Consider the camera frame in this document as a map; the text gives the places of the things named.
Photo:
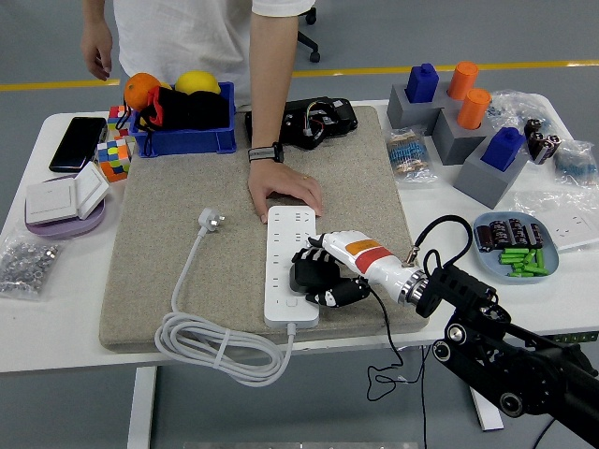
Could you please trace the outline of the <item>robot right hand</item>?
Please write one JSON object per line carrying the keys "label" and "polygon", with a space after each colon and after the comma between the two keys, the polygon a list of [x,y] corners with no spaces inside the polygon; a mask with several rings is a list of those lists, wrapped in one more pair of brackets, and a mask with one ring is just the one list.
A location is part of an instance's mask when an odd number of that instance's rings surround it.
{"label": "robot right hand", "polygon": [[416,305],[422,296],[425,273],[359,231],[325,233],[308,243],[292,258],[289,286],[309,302],[344,307],[367,297],[374,285],[399,304]]}

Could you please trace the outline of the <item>person's left hand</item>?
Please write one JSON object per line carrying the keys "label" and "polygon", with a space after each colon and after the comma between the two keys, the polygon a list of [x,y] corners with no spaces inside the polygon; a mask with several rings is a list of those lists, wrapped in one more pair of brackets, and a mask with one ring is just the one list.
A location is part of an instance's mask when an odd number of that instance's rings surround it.
{"label": "person's left hand", "polygon": [[315,178],[270,159],[250,163],[248,189],[256,214],[264,225],[269,216],[267,199],[272,194],[301,200],[312,208],[317,216],[324,212],[321,186]]}

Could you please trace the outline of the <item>person's right hand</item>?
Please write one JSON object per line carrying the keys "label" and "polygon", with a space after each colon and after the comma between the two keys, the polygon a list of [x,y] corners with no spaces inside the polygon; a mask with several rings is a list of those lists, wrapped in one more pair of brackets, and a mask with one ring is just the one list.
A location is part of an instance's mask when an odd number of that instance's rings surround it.
{"label": "person's right hand", "polygon": [[112,69],[112,34],[105,21],[84,24],[80,50],[90,74],[98,80],[108,80]]}

